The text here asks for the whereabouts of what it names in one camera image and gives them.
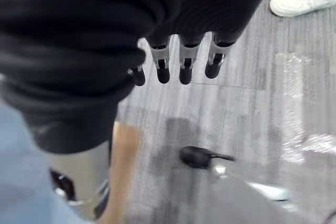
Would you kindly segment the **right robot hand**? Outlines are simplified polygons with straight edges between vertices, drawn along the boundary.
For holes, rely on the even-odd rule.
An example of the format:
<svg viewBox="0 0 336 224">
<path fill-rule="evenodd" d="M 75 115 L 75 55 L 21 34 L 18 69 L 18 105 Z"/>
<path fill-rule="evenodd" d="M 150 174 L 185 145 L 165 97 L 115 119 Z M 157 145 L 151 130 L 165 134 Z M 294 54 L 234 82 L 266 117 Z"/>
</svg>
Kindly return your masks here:
<svg viewBox="0 0 336 224">
<path fill-rule="evenodd" d="M 140 81 L 152 51 L 161 82 L 172 35 L 181 66 L 207 32 L 206 73 L 217 75 L 261 0 L 1 0 L 4 100 L 43 152 L 57 193 L 96 221 L 109 199 L 112 130 L 118 104 Z"/>
</svg>

